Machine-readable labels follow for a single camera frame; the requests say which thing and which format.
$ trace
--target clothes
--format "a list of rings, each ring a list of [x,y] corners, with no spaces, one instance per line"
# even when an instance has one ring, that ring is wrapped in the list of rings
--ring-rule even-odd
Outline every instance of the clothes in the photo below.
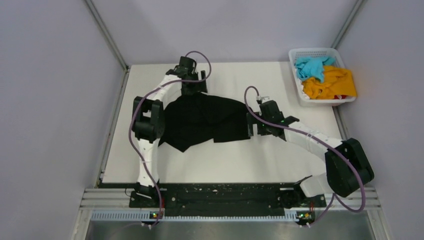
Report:
[[[182,95],[164,113],[165,132],[159,145],[166,142],[181,152],[210,139],[214,143],[250,139],[246,105],[233,99],[200,92]]]
[[[330,56],[311,57],[303,56],[296,60],[297,77],[303,81],[314,77],[324,82],[323,66],[332,65],[336,60]]]
[[[324,83],[314,77],[302,82],[303,91],[310,99],[335,99],[337,95],[357,96],[350,70],[335,66],[324,66],[323,74]]]

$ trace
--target metal frame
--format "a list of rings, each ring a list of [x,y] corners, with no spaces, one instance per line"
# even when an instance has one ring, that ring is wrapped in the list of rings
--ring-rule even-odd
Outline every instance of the metal frame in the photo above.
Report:
[[[340,29],[338,35],[334,39],[332,48],[337,48],[345,36],[347,30],[352,24],[353,20],[357,16],[359,10],[362,9],[364,3],[367,0],[357,0],[355,5],[353,6],[350,14],[346,18],[345,23]],[[105,170],[107,158],[109,156],[109,150],[112,143],[113,134],[115,131],[116,123],[118,120],[118,114],[121,108],[122,99],[124,96],[124,91],[127,85],[130,68],[126,64],[124,58],[122,57],[117,45],[115,44],[111,34],[108,31],[105,23],[103,22],[99,12],[97,11],[92,0],[83,0],[90,14],[92,15],[95,23],[98,26],[102,36],[104,37],[107,45],[115,56],[116,60],[121,65],[125,74],[122,80],[121,89],[116,98],[116,104],[114,105],[113,117],[111,121],[111,125],[108,131],[108,138],[104,144],[103,152],[101,156],[101,167],[99,169],[99,173],[96,175],[95,187],[98,186],[99,180],[102,177],[102,174]],[[348,129],[344,124],[342,116],[338,107],[333,108],[334,115],[337,121],[337,125],[340,131],[340,134],[343,139],[347,139],[349,136]],[[391,234],[384,217],[380,201],[378,199],[378,195],[376,190],[373,187],[365,188],[365,196],[366,196],[366,207],[365,210],[368,213],[368,218],[370,225],[372,227],[372,231],[374,232],[374,236],[376,240],[390,240]],[[325,195],[326,202],[329,202],[331,198],[331,194]],[[361,193],[356,191],[352,193],[348,198],[345,199],[345,203],[353,208],[358,208],[361,205]],[[84,240],[89,231],[90,220],[93,218],[94,220],[102,220],[102,221],[134,221],[134,219],[143,220],[142,217],[145,217],[147,213],[151,211],[157,211],[157,209],[134,209],[129,208],[130,197],[126,195],[125,189],[123,188],[88,188],[85,190],[84,195],[81,200],[78,216],[75,222],[74,231],[72,234],[73,240]],[[196,218],[196,217],[186,217],[186,218],[173,218],[167,219],[167,221],[293,221],[291,215],[296,214],[296,211],[307,211],[306,208],[292,208],[287,211],[287,215],[280,218],[266,218],[266,217],[252,217],[252,218],[239,218],[239,219],[226,219],[225,217],[216,217],[216,218]],[[345,210],[343,206],[338,202],[333,203],[333,207],[329,209],[330,211],[343,211]]]

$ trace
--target orange cloth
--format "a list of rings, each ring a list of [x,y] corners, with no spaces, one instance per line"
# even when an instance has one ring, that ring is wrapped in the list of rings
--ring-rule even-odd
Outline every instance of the orange cloth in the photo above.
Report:
[[[336,95],[357,96],[352,72],[335,66],[324,67],[324,82],[310,77],[302,82],[303,92],[310,99],[334,99]]]

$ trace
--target pile of clothes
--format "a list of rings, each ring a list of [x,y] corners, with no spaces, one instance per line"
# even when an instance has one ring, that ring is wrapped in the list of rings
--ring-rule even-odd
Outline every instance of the pile of clothes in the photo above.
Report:
[[[294,66],[302,81],[305,98],[322,100],[357,96],[352,72],[332,66],[335,61],[330,56],[304,56],[296,60]]]

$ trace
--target white table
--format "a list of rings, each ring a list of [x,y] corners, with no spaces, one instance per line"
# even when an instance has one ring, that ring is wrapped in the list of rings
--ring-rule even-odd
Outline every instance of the white table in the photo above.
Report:
[[[135,183],[139,175],[139,157],[130,146],[128,128],[133,99],[144,96],[176,64],[131,66],[122,105],[113,134],[103,183]],[[208,71],[205,63],[197,70]],[[262,96],[278,103],[284,116],[294,116],[306,125],[330,137],[340,138],[333,109],[301,107],[288,62],[213,63],[206,81],[210,95],[243,102],[246,87],[256,86]],[[249,92],[248,104],[259,110],[255,92]],[[250,140],[214,143],[213,140],[191,146],[184,153],[164,143],[159,147],[158,174],[161,183],[281,183],[296,182],[325,171],[324,163],[301,147],[272,135]]]

